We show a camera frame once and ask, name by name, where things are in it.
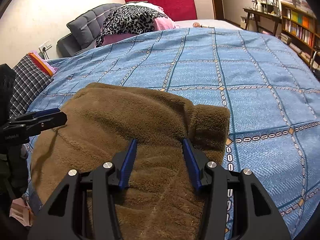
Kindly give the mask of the hair dryer on bed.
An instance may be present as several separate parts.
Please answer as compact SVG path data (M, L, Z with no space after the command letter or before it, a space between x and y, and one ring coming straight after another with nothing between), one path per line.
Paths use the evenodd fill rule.
M206 25L200 24L199 22L193 23L193 27L194 28L210 28L210 26L206 26Z

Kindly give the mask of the blue checked bedspread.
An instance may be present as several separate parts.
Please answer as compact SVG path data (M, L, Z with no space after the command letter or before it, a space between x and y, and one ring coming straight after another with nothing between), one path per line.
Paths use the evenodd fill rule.
M88 171L136 136L123 204L126 239L194 239L203 201L178 142L231 171L251 168L292 237L319 204L319 81L279 39L182 28L50 60L52 83L29 111L58 107L67 125L31 140L31 181L45 202L69 168Z

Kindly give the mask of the wooden bookshelf with books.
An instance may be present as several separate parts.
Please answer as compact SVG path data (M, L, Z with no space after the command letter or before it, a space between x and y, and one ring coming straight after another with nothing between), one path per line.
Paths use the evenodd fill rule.
M304 0L282 0L282 40L311 69L319 70L319 21Z

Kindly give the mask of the wall power socket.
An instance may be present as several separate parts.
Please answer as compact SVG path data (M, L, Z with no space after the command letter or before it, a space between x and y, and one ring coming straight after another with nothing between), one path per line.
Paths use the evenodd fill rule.
M39 55L45 59L49 59L48 50L52 48L51 40L44 42L42 45L39 46Z

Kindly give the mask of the wooden desk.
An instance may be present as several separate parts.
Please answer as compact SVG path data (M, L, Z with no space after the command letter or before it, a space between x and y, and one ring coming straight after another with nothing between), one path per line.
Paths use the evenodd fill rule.
M253 9L244 8L244 12L247 14L246 16L246 24L245 24L245 30L248 30L249 22L251 20L251 16L253 16L253 21L255 22L256 31L259 32L260 30L276 36L278 25L282 23L282 19L280 16L274 15L274 14L268 14L264 12L260 12ZM261 18L269 19L274 23L273 30L270 31L267 28L261 26L258 22Z

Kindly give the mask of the plaid pillow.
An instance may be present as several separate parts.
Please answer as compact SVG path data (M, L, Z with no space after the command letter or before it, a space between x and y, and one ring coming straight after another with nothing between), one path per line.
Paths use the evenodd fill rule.
M25 114L30 104L53 81L33 63L29 55L22 57L12 70L16 73L16 78L10 100L10 118Z

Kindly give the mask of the white bed sheet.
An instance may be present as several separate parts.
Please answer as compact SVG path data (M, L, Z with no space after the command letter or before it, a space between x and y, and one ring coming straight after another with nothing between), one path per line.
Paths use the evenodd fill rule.
M241 30L240 27L237 27L223 20L207 19L207 20L185 20L185 21L174 22L176 28L191 28L193 27L194 23L198 23L199 25L203 27L208 27L208 28Z

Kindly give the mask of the brown fleece pants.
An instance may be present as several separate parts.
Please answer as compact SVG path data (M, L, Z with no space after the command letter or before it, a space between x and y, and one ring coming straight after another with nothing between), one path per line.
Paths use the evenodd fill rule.
M31 181L43 203L35 239L194 239L204 199L194 193L182 140L221 163L226 107L153 89L91 83L42 132Z

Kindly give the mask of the orange striped cushion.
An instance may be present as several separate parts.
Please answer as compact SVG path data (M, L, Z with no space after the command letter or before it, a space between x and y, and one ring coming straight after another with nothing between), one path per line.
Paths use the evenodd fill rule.
M57 68L52 67L46 60L40 57L40 55L36 51L29 52L28 56L31 58L33 63L35 63L38 68L40 68L40 70L42 70L50 77L52 77L57 72Z

